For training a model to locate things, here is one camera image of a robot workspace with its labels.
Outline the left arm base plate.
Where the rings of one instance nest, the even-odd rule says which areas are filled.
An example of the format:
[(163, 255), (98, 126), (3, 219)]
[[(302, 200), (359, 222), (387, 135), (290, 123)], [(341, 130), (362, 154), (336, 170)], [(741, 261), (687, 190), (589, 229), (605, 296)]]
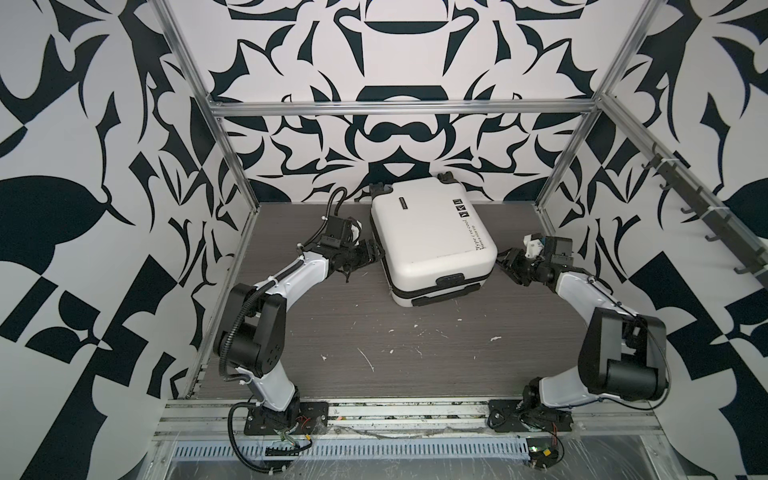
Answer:
[(274, 411), (266, 406), (251, 407), (246, 416), (244, 434), (266, 436), (282, 430), (310, 434), (317, 428), (326, 427), (328, 417), (328, 402), (294, 400), (285, 411)]

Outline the white suitcase black lining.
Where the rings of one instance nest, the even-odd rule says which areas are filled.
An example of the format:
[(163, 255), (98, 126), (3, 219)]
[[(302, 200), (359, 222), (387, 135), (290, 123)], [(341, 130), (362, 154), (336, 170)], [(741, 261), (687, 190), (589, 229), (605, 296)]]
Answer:
[(481, 289), (498, 250), (452, 173), (372, 184), (370, 193), (371, 229), (396, 304), (425, 306)]

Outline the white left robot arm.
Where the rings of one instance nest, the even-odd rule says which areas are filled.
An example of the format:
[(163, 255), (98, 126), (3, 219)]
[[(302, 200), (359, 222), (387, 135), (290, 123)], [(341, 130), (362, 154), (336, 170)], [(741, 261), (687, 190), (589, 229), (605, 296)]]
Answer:
[(213, 345), (219, 377), (248, 388), (274, 413), (285, 413), (299, 401), (281, 362), (291, 307), (331, 275), (349, 278), (384, 257), (376, 240), (363, 237), (361, 222), (331, 214), (297, 250), (296, 259), (277, 273), (231, 288)]

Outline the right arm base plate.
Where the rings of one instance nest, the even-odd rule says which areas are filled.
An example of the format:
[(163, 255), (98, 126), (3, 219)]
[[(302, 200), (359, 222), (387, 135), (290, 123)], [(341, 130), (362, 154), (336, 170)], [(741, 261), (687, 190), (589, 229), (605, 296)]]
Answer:
[(523, 400), (494, 399), (488, 402), (488, 428), (497, 433), (571, 432), (573, 420), (569, 411), (543, 405), (524, 406)]

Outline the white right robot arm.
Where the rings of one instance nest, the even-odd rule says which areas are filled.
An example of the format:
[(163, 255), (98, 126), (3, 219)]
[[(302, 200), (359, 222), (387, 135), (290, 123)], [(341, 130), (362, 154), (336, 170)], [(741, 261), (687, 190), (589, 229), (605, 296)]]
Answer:
[(586, 324), (576, 366), (532, 380), (518, 412), (562, 412), (602, 401), (647, 411), (666, 401), (664, 322), (624, 305), (598, 276), (575, 266), (570, 239), (527, 235), (522, 248), (499, 253), (496, 265), (520, 286), (544, 285)]

